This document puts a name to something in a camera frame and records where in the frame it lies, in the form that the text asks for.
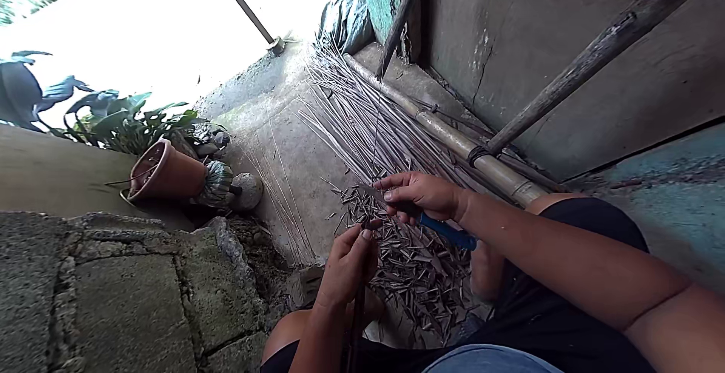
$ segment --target black shorts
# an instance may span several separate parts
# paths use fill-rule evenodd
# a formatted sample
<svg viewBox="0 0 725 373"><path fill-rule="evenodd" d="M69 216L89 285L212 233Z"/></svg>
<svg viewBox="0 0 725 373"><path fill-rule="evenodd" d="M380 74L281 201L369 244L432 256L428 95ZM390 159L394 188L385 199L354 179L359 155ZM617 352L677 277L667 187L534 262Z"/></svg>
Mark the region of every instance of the black shorts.
<svg viewBox="0 0 725 373"><path fill-rule="evenodd" d="M549 206L540 216L649 252L637 225L624 212L599 199L563 200ZM565 373L654 372L639 350L621 333L569 304L508 260L504 263L501 291L494 309L493 317L484 327L458 345L488 343L523 350ZM297 343L290 343L272 355L262 366L262 373L287 372L295 357ZM422 371L454 348L393 349L362 339L357 371Z"/></svg>

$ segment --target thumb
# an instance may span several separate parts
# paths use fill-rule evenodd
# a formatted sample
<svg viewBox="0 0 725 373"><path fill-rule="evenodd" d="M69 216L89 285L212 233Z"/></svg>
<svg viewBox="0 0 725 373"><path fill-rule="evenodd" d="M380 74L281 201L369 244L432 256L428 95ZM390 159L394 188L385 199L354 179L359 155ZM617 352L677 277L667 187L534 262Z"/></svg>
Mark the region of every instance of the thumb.
<svg viewBox="0 0 725 373"><path fill-rule="evenodd" d="M353 243L350 252L347 254L349 257L350 265L355 268L361 268L365 263L370 246L372 244L373 232L372 230L362 230L362 233L358 235L358 238Z"/></svg>
<svg viewBox="0 0 725 373"><path fill-rule="evenodd" d="M401 186L397 187L395 189L389 190L385 192L383 195L383 198L386 202L403 202L407 200L415 201L415 198L418 197L418 193L415 192L415 188L413 186Z"/></svg>

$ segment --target flower pot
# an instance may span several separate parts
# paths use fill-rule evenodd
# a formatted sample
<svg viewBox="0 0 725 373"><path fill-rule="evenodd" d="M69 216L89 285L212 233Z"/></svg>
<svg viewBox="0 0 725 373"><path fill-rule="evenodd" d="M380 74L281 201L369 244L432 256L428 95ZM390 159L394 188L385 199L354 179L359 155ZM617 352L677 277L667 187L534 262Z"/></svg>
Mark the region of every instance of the flower pot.
<svg viewBox="0 0 725 373"><path fill-rule="evenodd" d="M204 189L207 168L193 157L178 152L166 139L153 144L131 169L130 201L159 197L185 199Z"/></svg>

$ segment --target tarp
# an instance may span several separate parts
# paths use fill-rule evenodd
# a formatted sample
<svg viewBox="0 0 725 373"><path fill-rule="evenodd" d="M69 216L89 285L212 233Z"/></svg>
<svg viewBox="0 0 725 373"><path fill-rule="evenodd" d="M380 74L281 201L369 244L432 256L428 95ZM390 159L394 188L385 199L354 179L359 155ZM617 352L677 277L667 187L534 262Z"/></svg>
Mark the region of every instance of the tarp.
<svg viewBox="0 0 725 373"><path fill-rule="evenodd" d="M373 41L366 0L333 0L325 5L318 38L327 36L342 53L354 54Z"/></svg>

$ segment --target hand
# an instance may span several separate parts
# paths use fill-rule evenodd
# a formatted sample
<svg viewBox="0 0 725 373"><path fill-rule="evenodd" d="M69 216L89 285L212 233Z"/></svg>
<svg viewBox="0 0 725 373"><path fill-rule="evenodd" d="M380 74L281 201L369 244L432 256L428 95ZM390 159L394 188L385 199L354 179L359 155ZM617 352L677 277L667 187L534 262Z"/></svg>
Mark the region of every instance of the hand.
<svg viewBox="0 0 725 373"><path fill-rule="evenodd" d="M435 220L461 220L466 212L468 191L437 176L420 172L394 174L373 183L377 189L395 189L385 192L386 202L411 201L420 206ZM387 207L390 216L397 215L403 223L415 225L415 218L409 213Z"/></svg>
<svg viewBox="0 0 725 373"><path fill-rule="evenodd" d="M372 221L377 229L382 221ZM355 224L335 238L325 265L316 305L325 308L345 306L355 298L360 283L367 283L378 269L378 243L373 230Z"/></svg>

